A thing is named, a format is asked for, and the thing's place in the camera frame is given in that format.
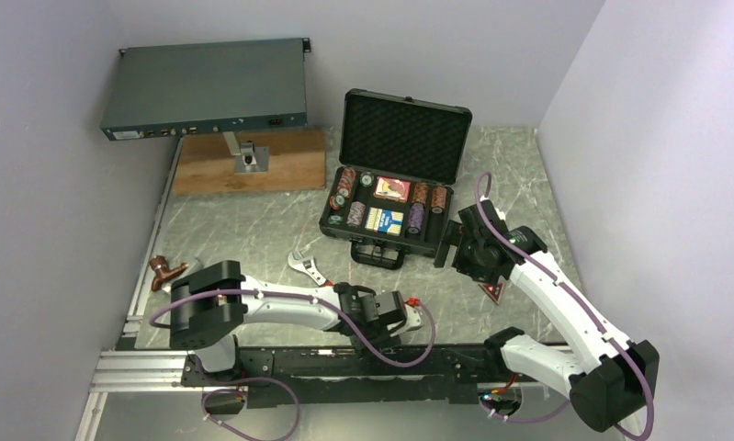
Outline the blue texas holdem card box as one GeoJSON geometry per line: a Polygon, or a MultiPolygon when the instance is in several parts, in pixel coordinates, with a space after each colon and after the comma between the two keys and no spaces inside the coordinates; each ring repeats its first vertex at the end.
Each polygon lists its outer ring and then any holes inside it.
{"type": "Polygon", "coordinates": [[[404,214],[397,210],[371,207],[367,212],[365,229],[391,236],[400,236],[404,214]]]}

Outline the red playing card deck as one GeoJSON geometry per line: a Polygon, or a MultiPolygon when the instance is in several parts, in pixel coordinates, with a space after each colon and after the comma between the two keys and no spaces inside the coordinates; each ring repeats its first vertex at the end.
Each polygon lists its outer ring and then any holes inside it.
{"type": "Polygon", "coordinates": [[[409,181],[379,176],[375,184],[374,196],[404,203],[410,197],[411,187],[412,184],[409,181]]]}

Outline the black poker set case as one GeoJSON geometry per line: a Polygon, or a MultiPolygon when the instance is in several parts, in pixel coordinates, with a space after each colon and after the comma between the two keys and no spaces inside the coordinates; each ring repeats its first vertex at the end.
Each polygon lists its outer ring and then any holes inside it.
{"type": "Polygon", "coordinates": [[[351,258],[363,265],[390,270],[401,268],[410,254],[434,257],[448,223],[453,185],[472,121],[465,107],[436,104],[410,96],[391,96],[363,89],[352,89],[344,97],[344,120],[341,132],[339,166],[328,191],[319,220],[322,233],[349,242],[351,258]],[[329,199],[336,193],[343,169],[356,170],[357,178],[350,198],[339,210],[330,207],[329,199]],[[362,173],[375,177],[372,187],[362,187],[362,173]],[[407,202],[376,198],[375,184],[379,176],[397,178],[412,184],[407,202]],[[425,206],[423,229],[419,234],[407,233],[412,206],[413,187],[418,182],[430,186],[425,206]],[[447,188],[446,211],[430,211],[434,187],[447,188]],[[359,228],[346,225],[352,202],[367,206],[359,228]],[[391,236],[365,229],[367,212],[371,207],[397,210],[404,214],[400,236],[391,236]],[[329,225],[330,215],[343,217],[341,225],[329,225]]]}

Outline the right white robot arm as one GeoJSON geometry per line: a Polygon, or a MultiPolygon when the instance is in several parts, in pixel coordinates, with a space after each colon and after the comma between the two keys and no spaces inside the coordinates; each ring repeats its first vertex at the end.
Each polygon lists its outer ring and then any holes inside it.
{"type": "Polygon", "coordinates": [[[560,269],[538,235],[526,226],[509,229],[487,198],[462,209],[450,221],[435,256],[442,266],[449,249],[452,266],[480,284],[500,279],[522,290],[546,315],[569,346],[561,352],[510,327],[484,342],[482,368],[495,381],[524,374],[569,400],[579,418],[596,432],[618,428],[640,409],[652,430],[660,356],[644,340],[636,343],[598,312],[560,269]]]}

